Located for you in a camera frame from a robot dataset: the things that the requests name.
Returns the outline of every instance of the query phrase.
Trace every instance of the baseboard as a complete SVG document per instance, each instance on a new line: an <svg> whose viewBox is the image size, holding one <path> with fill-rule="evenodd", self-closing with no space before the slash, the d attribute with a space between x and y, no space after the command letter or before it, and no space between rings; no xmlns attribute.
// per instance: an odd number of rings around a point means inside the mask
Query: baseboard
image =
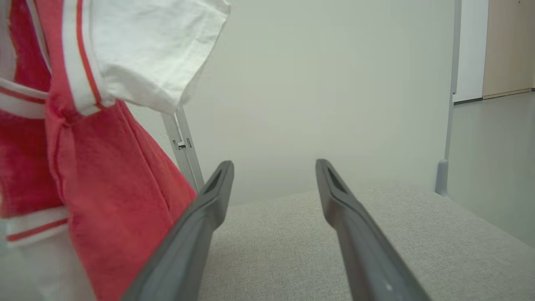
<svg viewBox="0 0 535 301"><path fill-rule="evenodd" d="M470 103L470 102L476 102L476 101L482 101L482 100L483 100L483 97L474 98L474 99L468 99L468 100L454 102L453 105L456 106L458 104Z"/></svg>
<svg viewBox="0 0 535 301"><path fill-rule="evenodd" d="M510 91L510 92L505 92L505 93L497 93L497 94L491 94L491 95L484 95L484 96L483 96L483 99L491 99L491 98L496 98L496 97L502 97L502 96L507 96L507 95L518 94L518 93L530 92L530 91L531 91L531 88L527 88L527 89L516 90L516 91Z"/></svg>

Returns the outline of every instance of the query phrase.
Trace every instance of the clothing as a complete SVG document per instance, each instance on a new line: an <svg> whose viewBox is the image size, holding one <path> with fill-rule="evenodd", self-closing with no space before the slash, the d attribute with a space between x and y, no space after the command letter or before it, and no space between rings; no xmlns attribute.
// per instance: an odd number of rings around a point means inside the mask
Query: clothing
<svg viewBox="0 0 535 301"><path fill-rule="evenodd" d="M229 13L224 0L93 1L88 40L107 92L174 113L188 100Z"/></svg>
<svg viewBox="0 0 535 301"><path fill-rule="evenodd" d="M10 3L9 14L19 9L27 24L18 27L24 31L20 36L31 41L17 46L23 42L14 38L14 27L5 26L11 39L2 40L0 61L16 57L15 67L0 67L2 217L14 229L8 240L41 268L47 265L36 257L39 252L27 246L37 250L61 241L62 248L41 250L72 254L74 248L96 298L117 300L195 192L123 101L108 91L91 43L91 1ZM0 28L0 39L6 28ZM4 51L9 50L4 45L15 51ZM197 68L202 63L196 62ZM197 71L184 72L193 77ZM85 276L72 266L66 276ZM65 287L66 279L53 279ZM61 299L61 289L56 293Z"/></svg>

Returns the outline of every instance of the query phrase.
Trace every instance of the red stripe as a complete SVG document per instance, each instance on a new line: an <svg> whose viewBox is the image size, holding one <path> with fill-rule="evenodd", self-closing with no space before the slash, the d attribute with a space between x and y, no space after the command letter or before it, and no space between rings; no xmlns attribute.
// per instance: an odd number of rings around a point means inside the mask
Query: red stripe
<svg viewBox="0 0 535 301"><path fill-rule="evenodd" d="M19 92L16 92L16 91L12 91L12 90L6 89L4 87L0 87L0 93L8 95L8 96L11 96L11 97L18 98L20 100L25 100L25 101L29 101L29 102L35 102L35 103L44 104L44 99L38 99L38 98L35 98L35 97L31 97L31 96L28 96L28 95L25 95L25 94L22 94L22 93L19 93Z"/></svg>
<svg viewBox="0 0 535 301"><path fill-rule="evenodd" d="M86 72L87 80L89 81L89 86L93 92L93 96L96 100L96 106L99 109L104 107L101 105L102 99L100 93L97 89L97 84L93 78L93 73L91 72L91 67L89 66L89 60L87 58L86 47L83 44L83 34L82 34L82 11L83 11L83 0L78 0L76 6L76 39L78 41L78 51L80 52L80 57L82 58L83 69Z"/></svg>
<svg viewBox="0 0 535 301"><path fill-rule="evenodd" d="M48 223L48 224L44 224L44 225L42 225L40 227L37 227L37 228L34 228L32 230L24 231L24 232L17 233L17 234L8 235L7 236L7 241L8 242L14 242L16 240L21 240L23 238L26 238L26 237L29 237L29 236L32 236L32 235L36 235L36 234L39 234L41 232L45 232L47 230L50 230L52 228L55 228L57 226L60 226L60 225L66 224L66 223L67 223L67 219L62 219L62 220L59 220L59 221L55 221L55 222L51 222L51 223Z"/></svg>

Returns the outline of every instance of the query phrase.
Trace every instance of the white stripe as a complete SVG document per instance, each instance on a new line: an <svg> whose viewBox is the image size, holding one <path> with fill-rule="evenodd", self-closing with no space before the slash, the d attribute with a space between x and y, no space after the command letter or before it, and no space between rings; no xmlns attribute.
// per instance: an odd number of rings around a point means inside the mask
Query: white stripe
<svg viewBox="0 0 535 301"><path fill-rule="evenodd" d="M0 77L13 80L17 70L17 53L9 28L11 0L0 1Z"/></svg>
<svg viewBox="0 0 535 301"><path fill-rule="evenodd" d="M39 43L39 49L41 55L43 56L44 63L47 65L48 71L52 74L52 69L50 68L50 57L48 55L47 46L44 41L43 28L41 27L41 22L39 21L39 14L37 14L37 8L35 7L34 0L26 0L28 4L28 10L30 11L30 16L32 17L32 23L35 29L35 35L37 36L37 42Z"/></svg>
<svg viewBox="0 0 535 301"><path fill-rule="evenodd" d="M44 119L44 105L0 93L0 110L28 119Z"/></svg>
<svg viewBox="0 0 535 301"><path fill-rule="evenodd" d="M0 78L0 87L42 100L46 100L48 97L48 93L46 92L19 85L15 82L8 81L3 78Z"/></svg>
<svg viewBox="0 0 535 301"><path fill-rule="evenodd" d="M38 212L6 219L7 235L15 235L37 227L64 220L68 217L65 207L50 208Z"/></svg>
<svg viewBox="0 0 535 301"><path fill-rule="evenodd" d="M76 5L77 1L63 1L62 44L65 70L78 113L91 115L99 111L91 92L83 62L78 50L76 37Z"/></svg>
<svg viewBox="0 0 535 301"><path fill-rule="evenodd" d="M31 235L31 236L16 240L14 242L7 242L7 247L9 247L9 248L21 247L21 246L33 244L33 243L36 243L36 242L38 242L40 240L43 240L45 238L49 238L51 236L54 236L54 235L59 234L59 233L61 233L63 231L66 231L66 230L68 230L68 224L62 224L62 225L59 225L57 227L48 229L46 231L39 232L37 234L34 234L34 235Z"/></svg>
<svg viewBox="0 0 535 301"><path fill-rule="evenodd" d="M104 79L98 69L98 63L95 54L93 53L93 41L91 39L91 10L92 1L83 0L82 8L82 38L83 46L86 51L87 61L89 62L89 68L95 80L98 93L101 96L101 105L105 107L111 107L115 104L115 99L108 93L108 89L104 83Z"/></svg>
<svg viewBox="0 0 535 301"><path fill-rule="evenodd" d="M37 99L47 99L47 93L45 92L19 85L3 78L0 78L0 87ZM29 119L44 119L43 104L29 102L2 93L0 93L0 110L4 110L19 117Z"/></svg>

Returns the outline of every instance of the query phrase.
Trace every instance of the gray fabric surface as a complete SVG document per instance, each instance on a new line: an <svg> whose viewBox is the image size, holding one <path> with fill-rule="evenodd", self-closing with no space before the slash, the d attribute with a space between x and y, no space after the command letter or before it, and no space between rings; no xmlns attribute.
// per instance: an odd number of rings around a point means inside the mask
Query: gray fabric surface
<svg viewBox="0 0 535 301"><path fill-rule="evenodd" d="M353 193L433 300L535 300L535 250L443 197L374 182ZM317 192L230 207L199 300L351 300Z"/></svg>

